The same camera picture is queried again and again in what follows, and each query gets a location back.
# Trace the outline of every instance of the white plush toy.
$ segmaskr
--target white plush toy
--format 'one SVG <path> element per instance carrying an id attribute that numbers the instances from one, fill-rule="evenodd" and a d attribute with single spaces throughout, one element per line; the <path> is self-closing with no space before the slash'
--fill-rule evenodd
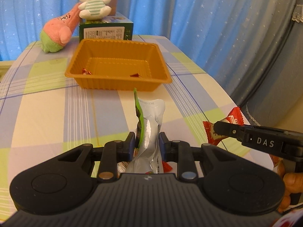
<path id="1" fill-rule="evenodd" d="M 81 10 L 79 16 L 82 19 L 94 20 L 102 19 L 105 16 L 108 16 L 112 10 L 111 7 L 106 6 L 110 3 L 111 0 L 79 0 L 82 2 L 79 5 Z"/>

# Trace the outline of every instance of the blue curtain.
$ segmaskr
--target blue curtain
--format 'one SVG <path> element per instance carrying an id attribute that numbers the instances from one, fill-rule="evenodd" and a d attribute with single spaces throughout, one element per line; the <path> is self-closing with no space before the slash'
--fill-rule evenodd
<path id="1" fill-rule="evenodd" d="M 278 0 L 118 0 L 135 34 L 163 35 L 232 93 L 266 34 Z M 0 55 L 14 60 L 49 19 L 78 0 L 0 0 Z"/>

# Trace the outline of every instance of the green box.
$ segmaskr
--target green box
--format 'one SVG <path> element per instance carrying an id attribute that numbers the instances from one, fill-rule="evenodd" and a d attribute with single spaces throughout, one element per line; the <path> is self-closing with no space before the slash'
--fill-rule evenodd
<path id="1" fill-rule="evenodd" d="M 106 16 L 102 20 L 80 22 L 79 37 L 82 39 L 120 39 L 131 40 L 134 23 L 120 13 Z"/>

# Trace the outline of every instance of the tablecloth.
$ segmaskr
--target tablecloth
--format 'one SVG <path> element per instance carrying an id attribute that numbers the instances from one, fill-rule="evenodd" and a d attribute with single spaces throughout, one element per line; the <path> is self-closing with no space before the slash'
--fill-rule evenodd
<path id="1" fill-rule="evenodd" d="M 169 139 L 191 146 L 206 143 L 202 122 L 223 119 L 234 102 L 167 38 L 134 36 L 133 40 L 157 43 L 173 79 L 153 92 L 138 93 L 144 100 L 165 101 L 162 131 Z M 81 89 L 64 76 L 78 42 L 79 38 L 72 38 L 57 53 L 43 52 L 40 41 L 31 43 L 0 83 L 1 220 L 16 210 L 9 185 L 19 172 L 82 143 L 103 146 L 136 130 L 132 91 Z M 243 147 L 235 139 L 225 139 L 219 147 L 272 169 L 267 154 Z"/>

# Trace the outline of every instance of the copper-colored bolt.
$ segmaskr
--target copper-colored bolt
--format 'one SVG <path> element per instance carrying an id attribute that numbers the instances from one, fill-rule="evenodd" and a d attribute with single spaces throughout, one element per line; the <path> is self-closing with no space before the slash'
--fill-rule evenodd
<path id="1" fill-rule="evenodd" d="M 99 173 L 99 177 L 101 179 L 104 179 L 104 180 L 111 179 L 113 176 L 114 176 L 114 174 L 111 173 L 111 172 L 102 172 L 102 173 Z"/>

